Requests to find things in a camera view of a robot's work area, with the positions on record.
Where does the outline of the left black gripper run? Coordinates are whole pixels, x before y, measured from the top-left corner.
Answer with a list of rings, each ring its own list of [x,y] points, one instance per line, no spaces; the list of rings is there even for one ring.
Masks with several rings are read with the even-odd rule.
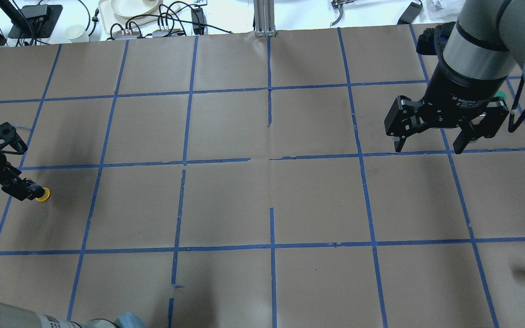
[[[0,185],[2,191],[13,198],[23,200],[35,199],[35,182],[21,179],[20,176],[6,171],[8,160],[2,153],[25,153],[28,147],[17,133],[16,127],[9,122],[0,124]]]

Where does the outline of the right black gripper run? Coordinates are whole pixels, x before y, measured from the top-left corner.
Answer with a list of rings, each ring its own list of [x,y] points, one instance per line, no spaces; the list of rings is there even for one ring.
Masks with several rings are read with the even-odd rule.
[[[406,140],[431,128],[461,129],[453,142],[455,154],[469,143],[493,138],[509,114],[503,98],[494,98],[505,77],[479,80],[466,77],[438,62],[421,101],[397,96],[385,117],[385,133],[401,152]]]

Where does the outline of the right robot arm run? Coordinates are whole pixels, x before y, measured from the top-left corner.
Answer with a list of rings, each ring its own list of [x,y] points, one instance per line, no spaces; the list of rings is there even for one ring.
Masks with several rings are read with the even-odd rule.
[[[398,96],[385,120],[385,133],[396,152],[416,133],[432,128],[459,128],[454,152],[480,138],[493,138],[510,116],[513,132],[519,120],[498,97],[512,69],[522,69],[525,86],[525,0],[467,0],[458,20],[427,28],[419,36],[418,54],[435,56],[436,68],[424,96]]]

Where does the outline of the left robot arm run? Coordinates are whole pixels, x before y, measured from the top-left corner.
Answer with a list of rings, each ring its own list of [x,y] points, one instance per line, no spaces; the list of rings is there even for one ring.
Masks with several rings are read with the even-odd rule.
[[[14,167],[6,155],[23,155],[28,147],[9,122],[0,124],[0,186],[13,198],[44,202],[50,197],[48,188],[33,180],[21,178],[21,171]],[[125,312],[117,319],[93,319],[78,323],[54,316],[29,311],[0,303],[0,328],[145,328],[146,324],[135,314]]]

